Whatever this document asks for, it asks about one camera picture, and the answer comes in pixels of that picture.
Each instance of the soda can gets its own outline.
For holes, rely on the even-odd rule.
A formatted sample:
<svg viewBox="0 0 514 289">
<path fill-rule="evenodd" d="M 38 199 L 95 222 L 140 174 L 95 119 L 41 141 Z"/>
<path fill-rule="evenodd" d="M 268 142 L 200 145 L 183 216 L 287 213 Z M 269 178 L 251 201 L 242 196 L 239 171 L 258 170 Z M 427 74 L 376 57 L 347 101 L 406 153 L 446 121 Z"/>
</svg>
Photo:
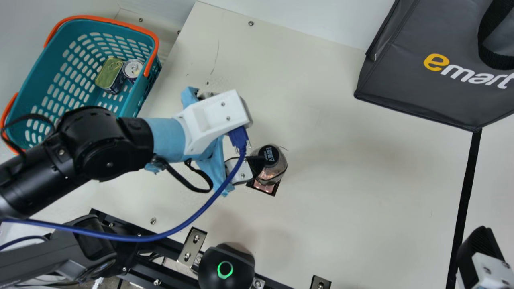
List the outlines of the soda can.
<svg viewBox="0 0 514 289">
<path fill-rule="evenodd" d="M 129 59 L 123 65 L 123 74 L 125 77 L 134 84 L 137 77 L 143 72 L 144 63 L 138 59 Z"/>
</svg>

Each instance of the basket handle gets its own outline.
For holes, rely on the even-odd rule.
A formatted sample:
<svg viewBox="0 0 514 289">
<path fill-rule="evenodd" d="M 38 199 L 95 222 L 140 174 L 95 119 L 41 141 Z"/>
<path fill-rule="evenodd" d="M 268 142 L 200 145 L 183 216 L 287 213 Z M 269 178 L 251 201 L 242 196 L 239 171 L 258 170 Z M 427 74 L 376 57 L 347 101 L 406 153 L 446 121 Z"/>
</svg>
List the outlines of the basket handle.
<svg viewBox="0 0 514 289">
<path fill-rule="evenodd" d="M 11 100 L 9 101 L 9 103 L 7 104 L 7 106 L 5 107 L 5 110 L 4 112 L 2 113 L 2 118 L 0 118 L 0 130 L 3 130 L 4 127 L 5 127 L 5 121 L 7 120 L 7 116 L 9 115 L 9 113 L 11 112 L 11 109 L 12 109 L 12 106 L 14 105 L 14 102 L 16 100 L 16 97 L 18 97 L 18 93 L 15 93 L 14 96 L 11 98 Z M 5 137 L 6 139 L 9 139 L 9 137 L 7 136 L 7 133 L 6 132 L 3 132 L 2 133 L 3 137 Z M 11 149 L 11 151 L 17 155 L 18 152 L 13 148 L 11 147 L 9 144 L 7 144 L 7 147 L 9 147 Z"/>
<path fill-rule="evenodd" d="M 150 75 L 150 69 L 152 68 L 152 64 L 154 63 L 154 59 L 157 56 L 157 51 L 159 50 L 159 38 L 157 37 L 157 35 L 155 33 L 151 32 L 148 29 L 145 29 L 145 28 L 142 28 L 142 27 L 139 27 L 139 26 L 136 26 L 136 25 L 132 25 L 132 24 L 129 24 L 129 23 L 121 22 L 121 21 L 118 21 L 118 20 L 104 18 L 104 17 L 99 17 L 99 16 L 91 16 L 91 15 L 77 15 L 77 16 L 71 16 L 71 17 L 62 19 L 61 21 L 59 21 L 59 23 L 57 23 L 55 25 L 55 27 L 52 29 L 52 31 L 50 32 L 50 34 L 46 38 L 46 41 L 45 41 L 45 44 L 43 45 L 43 48 L 46 47 L 46 45 L 48 44 L 48 42 L 50 42 L 50 40 L 55 35 L 55 33 L 57 33 L 57 30 L 59 30 L 59 28 L 64 23 L 66 23 L 66 22 L 68 22 L 70 20 L 75 20 L 75 19 L 86 19 L 86 20 L 93 20 L 93 21 L 111 23 L 111 24 L 115 24 L 115 25 L 119 25 L 119 26 L 122 26 L 122 27 L 129 28 L 129 29 L 132 29 L 132 30 L 136 30 L 136 31 L 141 32 L 143 34 L 147 34 L 148 36 L 153 38 L 154 42 L 155 42 L 154 51 L 152 51 L 152 54 L 150 55 L 150 58 L 148 59 L 148 64 L 149 65 L 146 66 L 146 68 L 144 69 L 144 72 L 143 72 L 143 75 L 146 78 Z"/>
</svg>

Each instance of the white table surface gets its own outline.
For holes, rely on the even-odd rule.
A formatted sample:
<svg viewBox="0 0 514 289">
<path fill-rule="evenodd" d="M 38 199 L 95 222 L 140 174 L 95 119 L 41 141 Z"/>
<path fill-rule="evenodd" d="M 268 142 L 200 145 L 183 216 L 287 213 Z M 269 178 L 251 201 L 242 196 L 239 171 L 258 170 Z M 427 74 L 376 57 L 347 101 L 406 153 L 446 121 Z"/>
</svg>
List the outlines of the white table surface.
<svg viewBox="0 0 514 289">
<path fill-rule="evenodd" d="M 239 186 L 193 223 L 209 233 L 204 249 L 241 243 L 259 274 L 295 288 L 308 288 L 313 274 L 333 288 L 444 287 L 471 133 L 356 100 L 363 59 L 358 49 L 195 5 L 140 116 L 176 114 L 186 86 L 235 88 L 252 112 L 252 145 L 283 146 L 289 163 L 276 197 Z M 509 124 L 484 132 L 466 229 L 493 227 L 507 260 Z M 235 156 L 225 141 L 225 158 Z M 91 206 L 161 232 L 206 200 L 167 173 L 140 171 L 88 184 L 37 216 L 58 221 L 52 214 Z M 183 242 L 188 231 L 172 238 Z"/>
</svg>

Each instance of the teal plastic basket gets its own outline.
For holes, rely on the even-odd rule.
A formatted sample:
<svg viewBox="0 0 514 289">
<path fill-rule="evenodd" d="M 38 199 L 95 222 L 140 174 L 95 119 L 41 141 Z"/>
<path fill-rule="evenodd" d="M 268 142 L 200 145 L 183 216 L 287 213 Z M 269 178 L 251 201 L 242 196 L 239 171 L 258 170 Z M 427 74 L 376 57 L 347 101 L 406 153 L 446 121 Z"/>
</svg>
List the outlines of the teal plastic basket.
<svg viewBox="0 0 514 289">
<path fill-rule="evenodd" d="M 159 40 L 144 28 L 97 16 L 73 16 L 60 21 L 48 36 L 20 92 L 4 111 L 0 125 L 28 113 L 54 123 L 67 111 L 87 105 L 104 107 L 118 117 L 135 117 L 161 70 Z M 108 57 L 139 59 L 144 73 L 134 84 L 125 81 L 117 95 L 95 86 L 95 78 Z M 6 129 L 23 149 L 41 142 L 50 127 L 27 120 Z"/>
</svg>

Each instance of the blue cable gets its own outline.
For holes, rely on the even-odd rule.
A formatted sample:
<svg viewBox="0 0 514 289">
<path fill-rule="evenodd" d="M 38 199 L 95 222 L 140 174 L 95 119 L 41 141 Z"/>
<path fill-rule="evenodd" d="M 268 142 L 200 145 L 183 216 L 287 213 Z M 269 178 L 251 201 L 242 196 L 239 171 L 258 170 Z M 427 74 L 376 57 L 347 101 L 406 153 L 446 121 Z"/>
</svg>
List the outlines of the blue cable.
<svg viewBox="0 0 514 289">
<path fill-rule="evenodd" d="M 189 217 L 187 220 L 182 222 L 180 225 L 176 226 L 175 228 L 168 230 L 166 232 L 162 232 L 160 234 L 154 234 L 151 236 L 123 236 L 113 233 L 104 233 L 104 232 L 98 232 L 93 230 L 88 230 L 84 228 L 78 228 L 78 227 L 72 227 L 72 226 L 66 226 L 61 224 L 55 224 L 50 222 L 44 222 L 44 221 L 38 221 L 38 220 L 31 220 L 31 219 L 25 219 L 25 220 L 19 220 L 19 219 L 4 219 L 3 222 L 7 223 L 19 223 L 19 224 L 25 224 L 25 225 L 33 225 L 33 226 L 39 226 L 39 227 L 45 227 L 45 228 L 51 228 L 61 231 L 68 231 L 73 232 L 77 234 L 81 234 L 84 236 L 94 237 L 94 238 L 100 238 L 100 239 L 107 239 L 112 241 L 119 241 L 119 242 L 135 242 L 135 243 L 142 243 L 142 242 L 154 242 L 160 239 L 164 239 L 168 236 L 171 236 L 175 233 L 178 233 L 179 231 L 183 230 L 187 226 L 189 226 L 194 220 L 196 220 L 201 214 L 207 210 L 212 203 L 223 193 L 225 188 L 228 186 L 230 181 L 234 178 L 235 174 L 241 167 L 241 164 L 243 163 L 243 160 L 245 159 L 246 155 L 246 144 L 244 146 L 239 147 L 239 159 L 237 160 L 237 163 L 234 166 L 234 169 L 230 172 L 230 174 L 227 176 L 225 181 L 221 184 L 219 189 L 210 197 L 207 202 L 200 207 L 191 217 Z"/>
<path fill-rule="evenodd" d="M 26 236 L 26 237 L 21 237 L 19 239 L 16 239 L 16 240 L 12 240 L 11 242 L 7 242 L 5 243 L 4 245 L 0 246 L 0 251 L 3 251 L 5 250 L 7 247 L 10 247 L 14 244 L 17 244 L 19 242 L 23 242 L 23 241 L 27 241 L 27 240 L 34 240 L 34 239 L 39 239 L 39 240 L 43 240 L 43 241 L 48 241 L 47 238 L 43 237 L 43 236 Z"/>
</svg>

